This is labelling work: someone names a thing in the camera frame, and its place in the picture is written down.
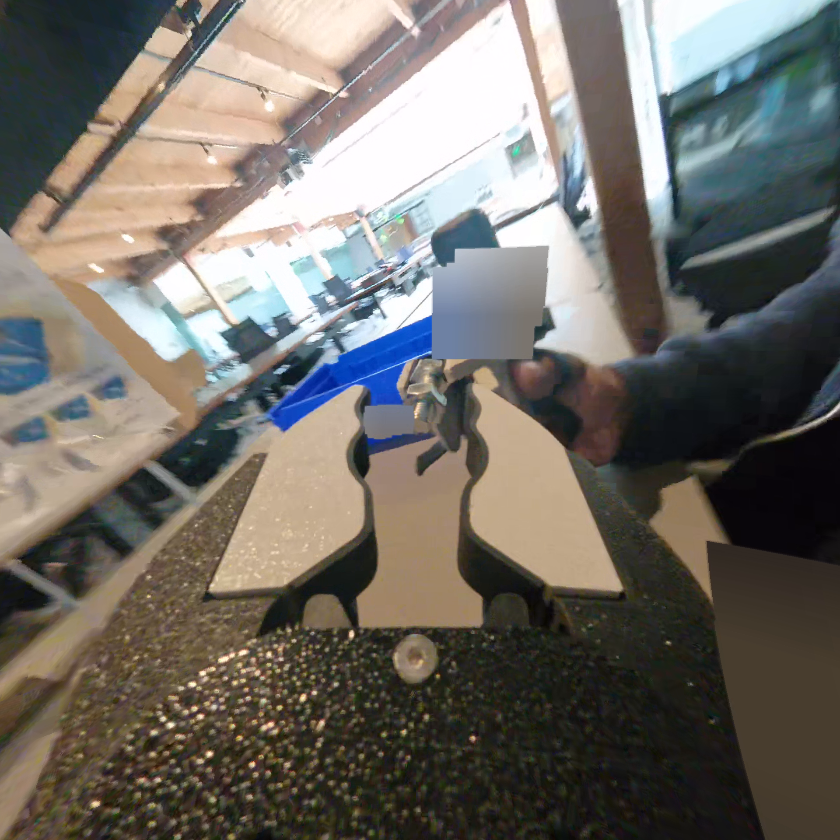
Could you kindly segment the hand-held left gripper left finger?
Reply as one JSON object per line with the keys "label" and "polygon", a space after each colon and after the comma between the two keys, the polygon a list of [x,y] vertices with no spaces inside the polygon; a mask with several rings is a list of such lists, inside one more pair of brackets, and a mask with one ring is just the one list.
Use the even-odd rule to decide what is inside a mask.
{"label": "hand-held left gripper left finger", "polygon": [[358,628],[377,571],[364,432],[369,390],[353,385],[269,447],[206,590],[216,601],[269,597],[259,633]]}

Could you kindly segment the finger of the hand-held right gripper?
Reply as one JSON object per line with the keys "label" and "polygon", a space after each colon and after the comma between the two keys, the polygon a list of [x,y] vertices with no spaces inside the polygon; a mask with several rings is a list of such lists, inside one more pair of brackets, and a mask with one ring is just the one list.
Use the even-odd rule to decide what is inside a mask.
{"label": "finger of the hand-held right gripper", "polygon": [[504,396],[506,394],[505,360],[446,360],[446,393],[459,382],[473,382]]}
{"label": "finger of the hand-held right gripper", "polygon": [[451,387],[447,404],[433,424],[437,436],[432,446],[416,457],[416,473],[423,475],[442,457],[460,450],[464,436],[464,388]]}

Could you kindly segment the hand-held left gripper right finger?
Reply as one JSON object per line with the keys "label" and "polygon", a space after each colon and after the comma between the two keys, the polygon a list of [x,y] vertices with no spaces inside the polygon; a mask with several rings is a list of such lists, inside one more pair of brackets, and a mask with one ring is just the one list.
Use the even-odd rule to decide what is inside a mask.
{"label": "hand-held left gripper right finger", "polygon": [[622,582],[565,448],[489,387],[465,388],[469,479],[458,572],[483,601],[516,599],[533,627],[569,626],[569,609],[625,600]]}

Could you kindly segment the large blue plastic bin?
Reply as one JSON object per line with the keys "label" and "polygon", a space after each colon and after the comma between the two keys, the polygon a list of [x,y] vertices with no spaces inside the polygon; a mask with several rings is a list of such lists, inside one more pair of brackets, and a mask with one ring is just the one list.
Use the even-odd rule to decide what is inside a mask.
{"label": "large blue plastic bin", "polygon": [[271,408],[266,417],[286,432],[321,405],[360,385],[370,394],[370,407],[397,407],[388,411],[392,420],[383,418],[375,425],[364,421],[371,454],[429,441],[431,434],[417,434],[407,421],[397,421],[397,416],[406,410],[397,382],[404,365],[430,355],[432,345],[433,320],[428,316],[342,353],[335,362],[319,367]]}

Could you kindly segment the person's right forearm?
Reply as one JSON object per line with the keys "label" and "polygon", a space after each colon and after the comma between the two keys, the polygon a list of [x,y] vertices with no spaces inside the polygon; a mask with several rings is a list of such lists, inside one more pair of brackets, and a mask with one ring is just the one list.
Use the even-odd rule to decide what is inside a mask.
{"label": "person's right forearm", "polygon": [[614,462],[718,459],[838,404],[839,260],[732,325],[618,362],[626,414]]}

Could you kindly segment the person's right hand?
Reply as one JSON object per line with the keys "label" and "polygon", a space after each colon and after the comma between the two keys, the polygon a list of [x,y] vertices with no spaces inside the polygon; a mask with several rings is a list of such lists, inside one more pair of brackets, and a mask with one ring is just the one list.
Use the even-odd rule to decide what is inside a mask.
{"label": "person's right hand", "polygon": [[613,460],[627,416],[627,393],[618,373],[549,350],[511,361],[508,369],[520,408],[562,446],[594,467]]}

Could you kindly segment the row of black office chairs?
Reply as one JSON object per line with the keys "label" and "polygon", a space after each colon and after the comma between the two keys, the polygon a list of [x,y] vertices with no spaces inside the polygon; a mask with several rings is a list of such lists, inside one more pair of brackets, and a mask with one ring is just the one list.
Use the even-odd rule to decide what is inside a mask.
{"label": "row of black office chairs", "polygon": [[299,322],[292,321],[290,316],[276,316],[272,319],[274,333],[265,331],[253,319],[247,318],[238,326],[223,331],[223,339],[243,363],[251,362],[280,341],[306,329],[314,329],[314,335],[323,336],[342,354],[347,350],[344,334],[363,317],[370,315],[373,309],[381,309],[376,295],[389,287],[393,280],[388,272],[379,271],[355,288],[339,277],[331,278],[326,281],[324,292],[310,296],[316,310],[311,316]]}

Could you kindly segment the wooden clipboard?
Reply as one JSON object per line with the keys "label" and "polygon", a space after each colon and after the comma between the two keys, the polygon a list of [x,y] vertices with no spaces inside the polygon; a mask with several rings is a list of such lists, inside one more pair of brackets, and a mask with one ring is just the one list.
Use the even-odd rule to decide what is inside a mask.
{"label": "wooden clipboard", "polygon": [[206,383],[201,356],[194,350],[187,350],[175,360],[165,360],[96,291],[70,280],[56,280],[56,284],[134,373],[146,380],[178,412],[175,427],[182,433],[193,431],[204,414],[196,397]]}

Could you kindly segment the person's torso in zip hoodie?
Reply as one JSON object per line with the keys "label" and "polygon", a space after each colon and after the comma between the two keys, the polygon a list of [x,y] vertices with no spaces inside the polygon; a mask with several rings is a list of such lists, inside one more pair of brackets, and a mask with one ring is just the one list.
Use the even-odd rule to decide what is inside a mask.
{"label": "person's torso in zip hoodie", "polygon": [[838,407],[744,449],[707,495],[731,544],[838,565]]}

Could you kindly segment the printed instruction sheet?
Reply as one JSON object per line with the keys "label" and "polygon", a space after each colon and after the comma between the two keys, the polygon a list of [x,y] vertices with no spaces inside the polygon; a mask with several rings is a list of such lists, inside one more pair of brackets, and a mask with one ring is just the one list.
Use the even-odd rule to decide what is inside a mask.
{"label": "printed instruction sheet", "polygon": [[141,466],[178,412],[1,234],[2,563]]}

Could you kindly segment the black mesh office chair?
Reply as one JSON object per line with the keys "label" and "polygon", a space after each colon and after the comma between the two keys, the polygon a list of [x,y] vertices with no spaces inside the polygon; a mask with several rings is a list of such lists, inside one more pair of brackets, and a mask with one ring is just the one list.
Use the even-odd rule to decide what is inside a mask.
{"label": "black mesh office chair", "polygon": [[816,52],[670,118],[668,281],[710,329],[823,263],[838,217],[838,143],[837,67]]}

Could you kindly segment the thick wooden post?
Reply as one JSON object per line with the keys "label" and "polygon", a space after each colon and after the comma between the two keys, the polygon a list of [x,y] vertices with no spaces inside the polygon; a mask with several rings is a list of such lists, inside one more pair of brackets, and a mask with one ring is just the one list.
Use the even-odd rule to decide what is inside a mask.
{"label": "thick wooden post", "polygon": [[667,319],[644,189],[623,25],[615,1],[555,3],[602,218],[619,319],[652,354]]}

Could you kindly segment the thin wooden post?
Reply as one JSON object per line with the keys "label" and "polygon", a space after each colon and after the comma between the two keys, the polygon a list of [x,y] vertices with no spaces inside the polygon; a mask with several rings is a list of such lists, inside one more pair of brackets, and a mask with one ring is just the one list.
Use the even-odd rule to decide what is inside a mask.
{"label": "thin wooden post", "polygon": [[551,114],[550,102],[543,80],[539,53],[532,32],[527,2],[510,1],[509,5],[528,66],[528,73],[530,75],[535,101],[537,102],[539,119],[549,149],[549,158],[556,175],[558,186],[562,186],[564,181],[564,152],[560,143],[557,125]]}

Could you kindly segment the black ceiling rail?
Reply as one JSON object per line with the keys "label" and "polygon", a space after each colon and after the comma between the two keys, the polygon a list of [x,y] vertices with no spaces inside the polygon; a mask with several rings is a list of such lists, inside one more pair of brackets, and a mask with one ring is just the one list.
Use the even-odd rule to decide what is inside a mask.
{"label": "black ceiling rail", "polygon": [[185,18],[186,21],[191,23],[191,27],[184,46],[181,47],[174,58],[169,60],[161,74],[131,111],[129,117],[121,123],[119,129],[111,136],[106,147],[89,165],[84,175],[68,194],[59,196],[49,193],[49,197],[56,201],[57,207],[39,226],[44,234],[51,233],[64,216],[75,208],[81,198],[97,183],[123,149],[138,136],[142,127],[152,118],[165,99],[183,81],[187,73],[196,66],[198,60],[219,39],[244,5],[246,5],[246,1],[222,1],[218,2],[204,17]]}

